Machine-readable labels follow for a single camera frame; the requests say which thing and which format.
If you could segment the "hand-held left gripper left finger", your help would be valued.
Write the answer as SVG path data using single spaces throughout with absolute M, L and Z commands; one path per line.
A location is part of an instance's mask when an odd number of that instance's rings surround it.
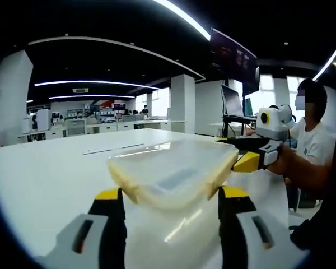
M 76 216 L 58 233 L 43 267 L 124 268 L 126 239 L 123 191 L 102 191 L 88 213 Z

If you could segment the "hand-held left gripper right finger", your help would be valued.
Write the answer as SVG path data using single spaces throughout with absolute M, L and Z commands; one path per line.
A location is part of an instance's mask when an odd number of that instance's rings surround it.
M 296 268 L 288 227 L 257 210 L 247 194 L 219 187 L 218 218 L 223 268 Z

